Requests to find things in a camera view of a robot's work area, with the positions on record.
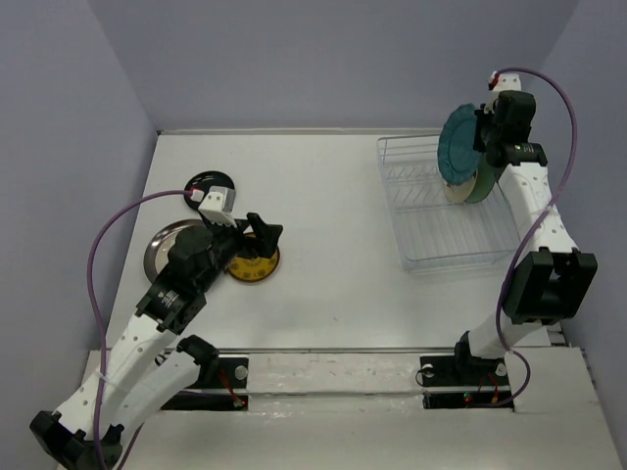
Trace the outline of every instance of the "dish rack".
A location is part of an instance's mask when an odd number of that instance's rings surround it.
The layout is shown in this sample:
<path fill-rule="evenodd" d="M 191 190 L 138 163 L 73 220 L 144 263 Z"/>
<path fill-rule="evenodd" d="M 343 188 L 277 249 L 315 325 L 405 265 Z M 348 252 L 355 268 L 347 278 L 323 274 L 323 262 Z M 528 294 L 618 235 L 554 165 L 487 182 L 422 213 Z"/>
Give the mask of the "dish rack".
<path fill-rule="evenodd" d="M 407 271 L 490 265 L 520 243 L 501 188 L 476 204 L 453 204 L 438 170 L 438 135 L 383 137 L 379 169 Z"/>

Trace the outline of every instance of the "white table surface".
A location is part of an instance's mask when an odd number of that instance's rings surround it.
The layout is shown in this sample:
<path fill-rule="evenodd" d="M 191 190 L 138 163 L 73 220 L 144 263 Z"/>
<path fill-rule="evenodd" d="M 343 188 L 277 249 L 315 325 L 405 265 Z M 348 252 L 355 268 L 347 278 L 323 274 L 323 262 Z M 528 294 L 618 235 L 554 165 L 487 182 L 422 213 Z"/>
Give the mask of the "white table surface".
<path fill-rule="evenodd" d="M 145 194 L 217 169 L 234 215 L 284 225 L 277 271 L 257 285 L 222 276 L 185 334 L 219 348 L 451 348 L 494 310 L 505 267 L 403 272 L 379 179 L 380 135 L 162 135 Z M 182 198 L 139 211 L 108 330 L 115 341 L 150 286 L 143 254 L 161 228 L 195 217 Z M 548 346 L 545 329 L 526 346 Z"/>
<path fill-rule="evenodd" d="M 124 470 L 620 470 L 579 350 L 522 351 L 515 413 L 424 409 L 419 354 L 251 354 L 248 412 L 159 412 Z"/>

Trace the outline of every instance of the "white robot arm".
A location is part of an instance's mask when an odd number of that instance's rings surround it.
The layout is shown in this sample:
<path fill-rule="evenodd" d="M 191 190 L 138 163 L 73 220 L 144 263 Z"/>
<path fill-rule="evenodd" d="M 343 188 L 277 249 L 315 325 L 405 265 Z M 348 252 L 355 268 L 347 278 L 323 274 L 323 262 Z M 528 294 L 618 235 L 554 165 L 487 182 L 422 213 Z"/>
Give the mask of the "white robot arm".
<path fill-rule="evenodd" d="M 167 266 L 108 354 L 107 376 L 95 370 L 55 411 L 40 411 L 30 423 L 44 450 L 64 467 L 102 470 L 94 443 L 98 421 L 104 464 L 114 468 L 146 418 L 201 374 L 204 380 L 213 376 L 218 352 L 196 336 L 180 340 L 159 368 L 144 374 L 203 308 L 205 293 L 233 258 L 274 254 L 282 226 L 266 225 L 256 213 L 248 213 L 246 220 L 234 219 L 233 199 L 233 190 L 216 186 L 204 197 L 198 212 L 206 226 L 189 227 L 177 235 Z M 255 237 L 244 235 L 248 227 Z M 105 387 L 99 393 L 101 380 Z"/>
<path fill-rule="evenodd" d="M 552 198 L 542 146 L 528 142 L 535 114 L 533 95 L 524 93 L 517 73 L 491 78 L 492 98 L 477 110 L 474 149 L 484 152 L 499 177 L 520 239 Z M 547 324 L 573 316 L 597 271 L 594 255 L 582 254 L 555 206 L 531 235 L 504 302 L 501 326 L 511 347 Z M 470 358 L 503 358 L 496 313 L 462 337 Z"/>

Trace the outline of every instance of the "stainless steel plate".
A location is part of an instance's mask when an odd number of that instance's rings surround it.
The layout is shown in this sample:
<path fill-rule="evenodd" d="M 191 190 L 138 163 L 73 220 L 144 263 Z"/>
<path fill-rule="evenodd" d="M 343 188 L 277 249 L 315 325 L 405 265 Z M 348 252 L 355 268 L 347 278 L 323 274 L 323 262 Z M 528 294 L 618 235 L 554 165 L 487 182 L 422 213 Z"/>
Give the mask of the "stainless steel plate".
<path fill-rule="evenodd" d="M 144 272 L 150 282 L 155 282 L 157 275 L 168 264 L 168 251 L 176 241 L 176 235 L 183 228 L 205 226 L 199 218 L 187 218 L 162 228 L 153 237 L 144 253 Z"/>

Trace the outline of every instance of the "light purple wall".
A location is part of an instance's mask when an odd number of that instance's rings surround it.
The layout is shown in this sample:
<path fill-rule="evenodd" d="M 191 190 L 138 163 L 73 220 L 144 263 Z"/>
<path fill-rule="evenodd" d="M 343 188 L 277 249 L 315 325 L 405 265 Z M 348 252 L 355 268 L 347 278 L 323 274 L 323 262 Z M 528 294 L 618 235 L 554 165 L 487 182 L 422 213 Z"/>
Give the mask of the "light purple wall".
<path fill-rule="evenodd" d="M 158 128 L 440 125 L 576 0 L 90 0 Z"/>
<path fill-rule="evenodd" d="M 587 351 L 605 417 L 627 468 L 627 3 L 582 0 L 543 71 L 570 95 L 579 120 L 579 152 L 559 210 L 599 272 L 581 310 L 566 323 L 568 338 Z M 566 110 L 546 85 L 532 138 L 544 145 L 554 187 L 570 145 Z"/>
<path fill-rule="evenodd" d="M 9 0 L 0 14 L 0 455 L 53 468 L 28 423 L 78 385 L 96 346 L 89 244 L 141 194 L 156 134 L 86 0 Z M 97 263 L 113 303 L 133 217 Z"/>

